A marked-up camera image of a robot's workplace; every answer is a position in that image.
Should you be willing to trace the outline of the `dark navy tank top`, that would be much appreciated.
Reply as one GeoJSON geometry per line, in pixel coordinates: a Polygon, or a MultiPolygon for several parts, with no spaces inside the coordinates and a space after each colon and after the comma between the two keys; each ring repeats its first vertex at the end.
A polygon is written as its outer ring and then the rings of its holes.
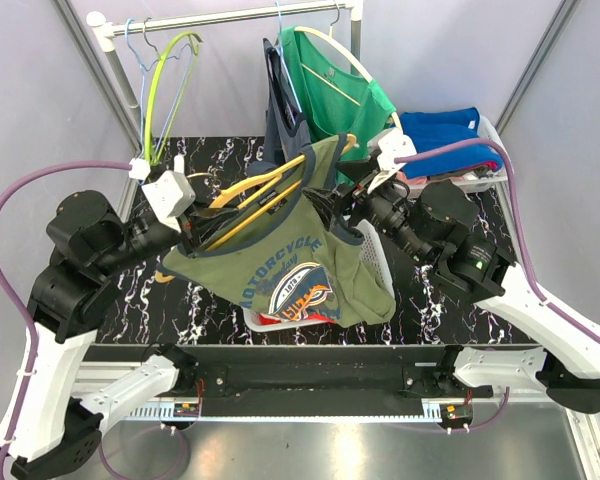
{"type": "Polygon", "coordinates": [[[284,58],[268,40],[263,40],[268,81],[268,106],[262,158],[247,168],[249,177],[273,171],[299,156],[311,145],[308,122],[294,95],[284,58]]]}

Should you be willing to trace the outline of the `olive green tank top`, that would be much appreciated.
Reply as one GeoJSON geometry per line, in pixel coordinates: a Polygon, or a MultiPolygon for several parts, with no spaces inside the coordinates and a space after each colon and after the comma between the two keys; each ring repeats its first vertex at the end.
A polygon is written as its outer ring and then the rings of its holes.
{"type": "Polygon", "coordinates": [[[303,162],[210,239],[211,249],[165,255],[163,275],[283,322],[324,320],[342,327],[389,321],[396,309],[380,274],[364,262],[364,236],[341,217],[324,224],[309,194],[331,191],[336,164],[351,143],[334,135],[302,148],[303,162]]]}

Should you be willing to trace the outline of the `red tank top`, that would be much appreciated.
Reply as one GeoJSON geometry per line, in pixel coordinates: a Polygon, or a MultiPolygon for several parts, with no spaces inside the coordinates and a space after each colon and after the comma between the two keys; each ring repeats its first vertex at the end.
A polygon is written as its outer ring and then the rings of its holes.
{"type": "Polygon", "coordinates": [[[276,316],[259,313],[258,314],[258,322],[261,325],[278,325],[278,324],[283,323],[283,320],[276,316]]]}

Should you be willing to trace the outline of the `light blue wire hanger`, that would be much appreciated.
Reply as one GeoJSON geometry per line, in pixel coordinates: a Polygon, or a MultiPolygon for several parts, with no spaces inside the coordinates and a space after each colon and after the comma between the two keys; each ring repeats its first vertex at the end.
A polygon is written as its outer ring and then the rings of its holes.
{"type": "Polygon", "coordinates": [[[145,64],[141,55],[130,41],[132,21],[133,19],[129,18],[124,24],[124,39],[127,48],[134,54],[141,72],[141,98],[139,100],[141,116],[140,134],[142,140],[141,158],[154,167],[162,162],[167,140],[170,137],[173,124],[184,98],[184,93],[193,75],[195,64],[199,58],[200,46],[203,41],[196,32],[189,30],[174,36],[163,51],[159,51],[156,46],[147,42],[154,49],[156,59],[151,64],[145,64]],[[189,52],[189,60],[185,72],[182,75],[160,134],[155,137],[152,133],[153,120],[156,113],[159,87],[166,64],[170,61],[179,61],[185,51],[189,52]]]}

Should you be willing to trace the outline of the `lime green hanger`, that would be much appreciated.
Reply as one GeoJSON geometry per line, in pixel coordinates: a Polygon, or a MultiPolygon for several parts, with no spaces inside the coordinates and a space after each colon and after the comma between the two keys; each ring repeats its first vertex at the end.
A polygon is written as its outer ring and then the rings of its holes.
{"type": "Polygon", "coordinates": [[[147,97],[143,133],[144,159],[149,162],[151,167],[157,166],[162,161],[167,140],[171,134],[184,94],[186,93],[186,89],[188,88],[190,79],[196,67],[202,43],[203,40],[197,32],[187,30],[174,36],[159,55],[147,97]],[[152,128],[154,117],[157,112],[156,108],[158,105],[162,80],[167,70],[167,64],[172,61],[178,61],[186,52],[189,52],[189,59],[186,63],[176,93],[174,94],[169,111],[166,114],[164,124],[159,135],[155,137],[152,128]]]}

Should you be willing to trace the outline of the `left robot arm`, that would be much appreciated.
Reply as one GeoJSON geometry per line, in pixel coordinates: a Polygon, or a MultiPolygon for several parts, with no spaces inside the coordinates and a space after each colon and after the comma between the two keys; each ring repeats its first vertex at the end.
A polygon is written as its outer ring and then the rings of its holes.
{"type": "Polygon", "coordinates": [[[121,295],[117,276],[176,245],[181,235],[150,212],[123,222],[94,190],[66,197],[46,232],[54,244],[49,264],[28,301],[14,301],[27,322],[29,345],[0,423],[0,478],[7,458],[16,479],[73,473],[116,423],[151,398],[204,391],[196,357],[163,344],[100,391],[73,396],[84,356],[121,295]]]}

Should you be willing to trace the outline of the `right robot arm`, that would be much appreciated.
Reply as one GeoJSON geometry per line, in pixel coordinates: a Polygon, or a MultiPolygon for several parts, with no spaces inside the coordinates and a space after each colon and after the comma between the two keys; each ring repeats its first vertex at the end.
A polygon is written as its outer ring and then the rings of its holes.
{"type": "Polygon", "coordinates": [[[476,305],[537,342],[527,350],[450,347],[434,371],[446,396],[502,386],[544,392],[559,405],[600,413],[600,326],[531,286],[513,255],[472,232],[478,207],[450,180],[424,187],[416,202],[407,186],[373,159],[341,163],[350,180],[334,189],[335,211],[388,238],[445,295],[476,305]]]}

